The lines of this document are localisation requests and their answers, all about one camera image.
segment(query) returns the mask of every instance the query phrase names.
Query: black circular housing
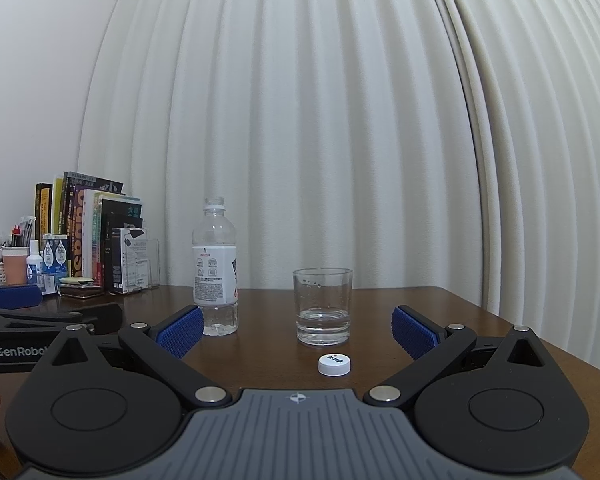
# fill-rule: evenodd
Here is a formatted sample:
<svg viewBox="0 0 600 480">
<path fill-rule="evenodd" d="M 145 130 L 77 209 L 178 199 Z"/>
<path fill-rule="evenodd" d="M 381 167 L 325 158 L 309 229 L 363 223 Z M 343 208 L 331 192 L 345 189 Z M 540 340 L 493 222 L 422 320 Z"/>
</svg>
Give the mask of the black circular housing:
<svg viewBox="0 0 600 480">
<path fill-rule="evenodd" d="M 145 462 L 176 433 L 176 395 L 150 377 L 75 365 L 26 384 L 6 415 L 16 452 L 52 471 L 112 474 Z"/>
<path fill-rule="evenodd" d="M 561 373 L 514 363 L 435 381 L 416 401 L 414 420 L 440 453 L 500 474 L 572 465 L 589 429 L 586 409 Z"/>
</svg>

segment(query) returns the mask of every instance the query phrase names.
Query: white wall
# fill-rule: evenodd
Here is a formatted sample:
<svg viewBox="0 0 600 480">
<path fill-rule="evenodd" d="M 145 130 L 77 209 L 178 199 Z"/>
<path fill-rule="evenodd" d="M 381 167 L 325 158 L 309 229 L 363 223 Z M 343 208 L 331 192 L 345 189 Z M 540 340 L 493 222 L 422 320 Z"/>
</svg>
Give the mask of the white wall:
<svg viewBox="0 0 600 480">
<path fill-rule="evenodd" d="M 75 170 L 91 73 L 116 0 L 0 0 L 0 230 L 37 182 Z"/>
</svg>

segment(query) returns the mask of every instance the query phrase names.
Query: cup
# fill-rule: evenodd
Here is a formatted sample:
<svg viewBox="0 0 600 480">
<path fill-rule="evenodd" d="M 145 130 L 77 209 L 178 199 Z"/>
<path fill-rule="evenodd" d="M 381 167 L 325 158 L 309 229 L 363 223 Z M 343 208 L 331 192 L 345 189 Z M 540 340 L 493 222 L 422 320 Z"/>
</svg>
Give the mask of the cup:
<svg viewBox="0 0 600 480">
<path fill-rule="evenodd" d="M 352 284 L 350 269 L 315 267 L 294 271 L 298 340 L 331 346 L 349 338 Z"/>
<path fill-rule="evenodd" d="M 27 283 L 28 247 L 3 247 L 2 263 L 7 285 L 24 285 Z"/>
</svg>

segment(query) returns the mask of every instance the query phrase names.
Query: small white bottle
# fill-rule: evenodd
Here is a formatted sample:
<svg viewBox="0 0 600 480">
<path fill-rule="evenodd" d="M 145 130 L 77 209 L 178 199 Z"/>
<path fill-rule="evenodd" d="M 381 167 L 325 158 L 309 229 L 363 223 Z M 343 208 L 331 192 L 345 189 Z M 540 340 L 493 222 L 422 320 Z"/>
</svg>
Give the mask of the small white bottle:
<svg viewBox="0 0 600 480">
<path fill-rule="evenodd" d="M 29 242 L 29 256 L 27 256 L 27 283 L 45 288 L 45 277 L 42 275 L 42 256 L 37 240 Z"/>
<path fill-rule="evenodd" d="M 235 227 L 224 217 L 224 199 L 207 198 L 205 216 L 194 229 L 193 302 L 200 307 L 205 335 L 238 328 Z"/>
</svg>

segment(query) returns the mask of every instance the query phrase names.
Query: table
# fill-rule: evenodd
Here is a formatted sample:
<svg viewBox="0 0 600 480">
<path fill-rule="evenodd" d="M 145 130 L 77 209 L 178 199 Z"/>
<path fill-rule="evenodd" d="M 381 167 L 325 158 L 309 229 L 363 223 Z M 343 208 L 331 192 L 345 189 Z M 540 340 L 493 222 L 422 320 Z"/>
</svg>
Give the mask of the table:
<svg viewBox="0 0 600 480">
<path fill-rule="evenodd" d="M 110 296 L 88 303 L 68 299 L 45 301 L 37 310 L 68 311 L 79 304 L 116 301 L 127 322 L 155 324 L 192 301 L 183 286 L 161 286 L 132 296 Z M 353 388 L 358 396 L 404 368 L 410 357 L 391 336 L 391 312 L 408 304 L 434 322 L 446 326 L 459 322 L 478 335 L 502 336 L 510 323 L 441 288 L 355 290 L 351 308 L 351 335 L 335 347 L 351 358 L 351 372 L 338 378 L 317 371 L 320 355 L 328 350 L 310 348 L 296 341 L 295 311 L 291 290 L 241 290 L 240 327 L 232 335 L 204 337 L 184 361 L 236 394 L 240 388 Z M 552 345 L 547 347 L 567 375 L 589 412 L 590 428 L 574 469 L 586 480 L 600 479 L 600 370 Z M 0 442 L 8 446 L 4 413 L 26 374 L 0 375 L 3 396 L 0 410 Z M 0 467 L 13 474 L 7 446 L 0 446 Z"/>
</svg>

